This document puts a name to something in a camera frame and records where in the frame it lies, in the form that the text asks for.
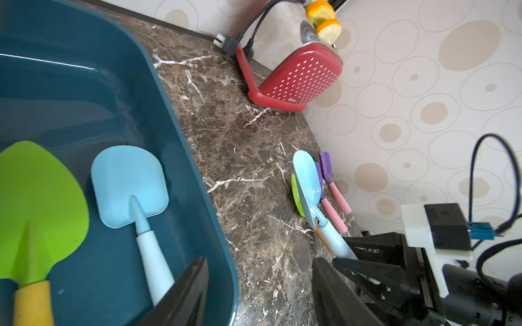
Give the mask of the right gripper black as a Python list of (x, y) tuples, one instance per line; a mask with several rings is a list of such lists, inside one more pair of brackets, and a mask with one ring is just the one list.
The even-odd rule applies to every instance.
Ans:
[(335, 258), (333, 267), (355, 283), (366, 305), (385, 325), (445, 325), (446, 317), (428, 258), (390, 232), (346, 237), (356, 259)]

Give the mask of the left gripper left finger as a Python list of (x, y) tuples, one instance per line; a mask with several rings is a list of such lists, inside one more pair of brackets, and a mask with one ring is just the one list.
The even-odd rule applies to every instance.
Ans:
[(195, 325), (204, 320), (209, 268), (206, 258), (195, 259), (175, 281), (141, 325)]

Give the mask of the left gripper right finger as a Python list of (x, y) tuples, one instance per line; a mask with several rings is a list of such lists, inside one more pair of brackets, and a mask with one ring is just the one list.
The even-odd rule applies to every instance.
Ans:
[(319, 325), (383, 324), (326, 259), (315, 258), (312, 271), (312, 294)]

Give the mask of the green shovel orange handle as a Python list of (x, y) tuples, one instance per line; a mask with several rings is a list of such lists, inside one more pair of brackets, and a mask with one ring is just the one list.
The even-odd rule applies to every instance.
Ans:
[[(303, 208), (302, 208), (302, 205), (301, 205), (301, 202), (300, 202), (300, 196), (299, 196), (299, 191), (298, 191), (298, 186), (297, 186), (297, 178), (296, 178), (296, 175), (295, 174), (292, 174), (292, 194), (293, 194), (293, 197), (294, 197), (294, 202), (296, 204), (296, 207), (300, 213), (300, 215), (302, 217), (305, 217), (305, 214), (304, 214), (304, 211), (303, 211)], [(321, 233), (321, 231), (319, 230), (318, 231), (318, 235), (319, 235), (319, 238), (321, 239), (322, 243), (327, 247), (327, 249), (333, 253), (333, 251), (331, 250), (328, 242), (326, 241), (325, 237), (323, 236), (323, 234)]]

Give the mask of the light blue shovel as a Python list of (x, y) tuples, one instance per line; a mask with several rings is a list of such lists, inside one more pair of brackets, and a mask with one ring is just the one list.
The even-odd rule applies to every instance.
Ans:
[(132, 145), (116, 145), (100, 152), (91, 179), (101, 221), (118, 229), (133, 224), (152, 304), (157, 306), (175, 283), (148, 218), (160, 215), (169, 194), (159, 159)]
[(321, 190), (318, 173), (312, 156), (303, 150), (294, 153), (293, 165), (297, 178), (300, 202), (309, 226), (318, 234), (320, 230), (336, 258), (356, 259), (357, 256), (339, 234), (320, 202)]

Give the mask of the green shovel yellow handle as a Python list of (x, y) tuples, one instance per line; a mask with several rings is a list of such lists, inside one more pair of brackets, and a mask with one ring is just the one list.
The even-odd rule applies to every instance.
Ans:
[(60, 160), (31, 141), (1, 152), (1, 278), (18, 285), (14, 325), (53, 325), (47, 276), (88, 228), (84, 193)]

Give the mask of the teal plastic storage box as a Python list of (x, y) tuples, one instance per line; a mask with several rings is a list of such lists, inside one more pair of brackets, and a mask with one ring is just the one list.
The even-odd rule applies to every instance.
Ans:
[(238, 301), (145, 47), (70, 1), (2, 1), (1, 324), (232, 325)]

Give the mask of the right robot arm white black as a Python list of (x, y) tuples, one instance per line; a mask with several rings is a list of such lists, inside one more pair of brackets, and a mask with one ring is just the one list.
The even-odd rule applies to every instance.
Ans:
[(443, 267), (449, 291), (440, 297), (425, 249), (409, 247), (390, 232), (346, 238), (355, 259), (334, 258), (333, 267), (353, 281), (366, 306), (385, 325), (520, 325), (520, 281), (493, 279), (459, 266)]

